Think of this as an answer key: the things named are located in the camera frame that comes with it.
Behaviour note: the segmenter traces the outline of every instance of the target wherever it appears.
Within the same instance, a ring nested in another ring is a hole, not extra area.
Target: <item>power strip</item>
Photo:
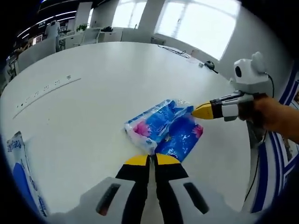
[[[48,94],[49,92],[54,91],[55,89],[58,89],[64,85],[67,85],[69,83],[75,82],[77,80],[80,80],[81,77],[74,76],[74,75],[68,75],[61,77],[60,79],[56,79],[55,81],[51,82],[50,84],[45,85],[42,89],[36,91],[29,97],[27,97],[24,101],[20,102],[15,106],[15,112],[13,119],[21,113],[26,107],[28,107],[30,104],[38,100],[39,98],[43,97],[44,95]]]

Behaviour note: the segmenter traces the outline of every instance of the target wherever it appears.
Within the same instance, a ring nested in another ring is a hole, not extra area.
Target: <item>round table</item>
[[[43,96],[13,119],[15,105],[25,96],[71,74],[82,78]],[[9,83],[0,101],[2,141],[22,132],[49,212],[67,212],[83,193],[115,176],[124,161],[143,153],[125,135],[124,122],[168,98],[199,105],[233,90],[220,74],[154,44],[80,46],[36,62]],[[204,133],[183,167],[241,210],[250,174],[246,123],[199,122]]]

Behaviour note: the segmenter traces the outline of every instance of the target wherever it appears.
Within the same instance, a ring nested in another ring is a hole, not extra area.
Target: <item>potted plant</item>
[[[79,26],[77,27],[76,31],[77,31],[77,32],[80,31],[80,30],[85,31],[86,28],[87,28],[87,24],[86,24],[86,23],[83,23],[83,24],[81,24],[81,25],[79,25]]]

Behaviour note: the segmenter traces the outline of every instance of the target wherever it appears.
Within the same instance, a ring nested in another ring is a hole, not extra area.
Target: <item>office desk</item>
[[[50,92],[12,119],[24,96],[74,74],[82,79]],[[5,144],[22,132],[33,178],[50,212],[67,212],[83,193],[115,176],[124,161],[143,153],[125,135],[124,122],[168,98],[198,105],[233,90],[220,74],[154,44],[80,46],[36,62],[9,83],[0,99],[2,140]],[[190,177],[210,184],[241,210],[250,173],[246,123],[199,122],[204,133],[183,166]],[[161,222],[154,217],[152,223]]]

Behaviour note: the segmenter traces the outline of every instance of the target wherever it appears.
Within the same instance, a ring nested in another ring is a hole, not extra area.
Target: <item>white wall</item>
[[[76,18],[75,18],[75,27],[76,30],[77,27],[83,23],[88,22],[88,16],[90,13],[90,10],[92,8],[92,2],[81,2],[78,6],[77,12],[76,12]]]
[[[203,62],[207,60],[213,61],[216,70],[227,79],[234,73],[233,65],[235,61],[241,58],[251,58],[253,53],[260,51],[264,55],[268,73],[273,77],[275,95],[280,96],[291,72],[292,59],[284,49],[280,40],[258,17],[241,7],[230,43],[222,59],[218,61],[186,43],[164,35],[154,34],[164,2],[165,0],[147,1],[138,29],[165,39],[165,45],[167,46],[175,47],[179,50],[186,50],[188,54],[194,51],[192,56]],[[101,26],[101,24],[104,26],[112,25],[117,4],[118,0],[111,0],[94,10],[92,21],[96,21],[96,26]],[[269,83],[267,93],[270,95],[271,91],[272,86]]]
[[[75,20],[74,19],[68,21],[67,29],[75,30]]]
[[[112,26],[113,17],[119,0],[111,0],[102,3],[93,10],[91,27],[108,27]]]

